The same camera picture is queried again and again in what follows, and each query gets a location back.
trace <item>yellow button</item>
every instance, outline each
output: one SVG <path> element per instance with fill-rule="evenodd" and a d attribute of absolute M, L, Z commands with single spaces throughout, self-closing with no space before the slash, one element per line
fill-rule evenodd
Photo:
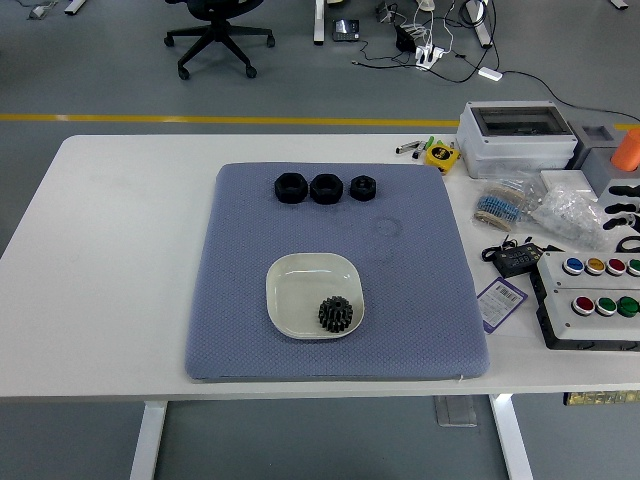
<path fill-rule="evenodd" d="M 590 258 L 587 260 L 587 272 L 592 275 L 600 275 L 604 272 L 604 262 L 599 258 Z"/>

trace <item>gray floor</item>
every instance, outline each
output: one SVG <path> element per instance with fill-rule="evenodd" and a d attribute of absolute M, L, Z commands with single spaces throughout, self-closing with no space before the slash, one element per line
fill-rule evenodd
<path fill-rule="evenodd" d="M 354 66 L 352 60 L 365 62 L 362 43 L 327 39 L 323 47 L 313 45 L 311 0 L 267 1 L 242 18 L 243 24 L 272 28 L 277 39 L 274 49 L 263 39 L 239 40 L 258 69 L 256 79 L 247 79 L 243 65 L 216 46 L 188 64 L 192 78 L 183 82 L 175 62 L 191 40 L 176 39 L 169 49 L 162 38 L 168 29 L 198 23 L 184 5 L 89 0 L 69 17 L 64 3 L 42 21 L 27 21 L 29 9 L 16 2 L 0 3 L 0 116 L 456 120 L 470 100 L 550 99 L 544 86 L 524 76 L 506 75 L 499 83 L 474 76 L 453 84 L 415 69 Z M 376 3 L 351 0 L 327 17 L 360 19 L 369 57 L 395 55 L 392 28 L 373 19 Z M 537 75 L 575 104 L 640 114 L 640 5 L 629 0 L 631 7 L 620 12 L 606 0 L 495 3 L 501 70 Z M 400 12 L 413 13 L 411 0 L 398 4 Z M 438 13 L 447 7 L 439 2 Z M 483 51 L 471 32 L 453 32 L 456 52 L 477 62 Z M 436 43 L 448 42 L 441 23 L 434 35 Z M 496 67 L 494 51 L 485 64 Z M 455 79 L 471 72 L 453 54 L 437 67 Z M 633 122 L 559 108 L 567 119 L 587 125 Z M 0 253 L 59 145 L 72 135 L 427 131 L 452 130 L 384 122 L 345 127 L 2 119 Z M 640 415 L 636 405 L 567 408 L 561 395 L 521 395 L 514 404 L 536 479 L 637 478 L 640 438 L 630 427 Z M 167 417 L 157 477 L 506 478 L 488 404 L 477 399 L 476 407 L 477 429 L 443 433 L 435 427 L 431 399 L 177 404 Z M 140 404 L 128 403 L 0 405 L 0 478 L 127 478 L 141 413 Z"/>

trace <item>yellow floor line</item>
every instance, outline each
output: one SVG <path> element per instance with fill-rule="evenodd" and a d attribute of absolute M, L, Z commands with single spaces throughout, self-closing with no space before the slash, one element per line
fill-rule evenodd
<path fill-rule="evenodd" d="M 457 120 L 314 117 L 205 117 L 176 115 L 50 115 L 0 114 L 3 122 L 119 122 L 119 123 L 218 123 L 248 125 L 351 125 L 374 127 L 452 127 Z"/>

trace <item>round button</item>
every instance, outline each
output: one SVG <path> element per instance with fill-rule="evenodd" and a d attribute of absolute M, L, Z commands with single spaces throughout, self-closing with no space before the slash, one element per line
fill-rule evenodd
<path fill-rule="evenodd" d="M 567 258 L 562 263 L 562 269 L 569 275 L 580 275 L 584 270 L 584 264 L 577 258 Z"/>
<path fill-rule="evenodd" d="M 596 302 L 596 311 L 600 315 L 610 317 L 616 313 L 616 302 L 607 297 L 600 297 Z"/>
<path fill-rule="evenodd" d="M 627 263 L 627 271 L 634 277 L 640 277 L 640 260 L 631 259 Z"/>
<path fill-rule="evenodd" d="M 582 315 L 586 317 L 587 315 L 591 315 L 593 310 L 595 309 L 595 305 L 590 298 L 587 297 L 577 297 L 571 302 L 571 308 L 578 315 Z"/>
<path fill-rule="evenodd" d="M 640 309 L 638 302 L 631 297 L 622 297 L 618 300 L 618 313 L 623 317 L 631 318 Z"/>
<path fill-rule="evenodd" d="M 602 275 L 604 273 L 604 262 L 599 258 L 590 258 L 587 260 L 587 266 L 585 270 L 591 275 Z"/>
<path fill-rule="evenodd" d="M 624 273 L 625 270 L 625 264 L 617 258 L 612 258 L 607 262 L 607 272 L 609 272 L 611 275 L 619 277 Z"/>

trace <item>chair base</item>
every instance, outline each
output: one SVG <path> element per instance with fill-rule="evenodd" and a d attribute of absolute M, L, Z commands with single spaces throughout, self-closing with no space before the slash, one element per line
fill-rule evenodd
<path fill-rule="evenodd" d="M 182 80 L 188 80 L 190 76 L 189 71 L 184 67 L 184 64 L 213 42 L 222 43 L 225 47 L 231 50 L 231 52 L 233 52 L 233 54 L 245 64 L 247 77 L 255 78 L 258 71 L 251 65 L 249 58 L 231 39 L 230 35 L 266 35 L 267 47 L 271 48 L 276 44 L 273 32 L 268 28 L 234 26 L 226 20 L 212 20 L 211 25 L 171 30 L 167 32 L 164 44 L 168 47 L 173 47 L 173 37 L 200 37 L 187 51 L 187 53 L 178 60 L 178 75 Z"/>

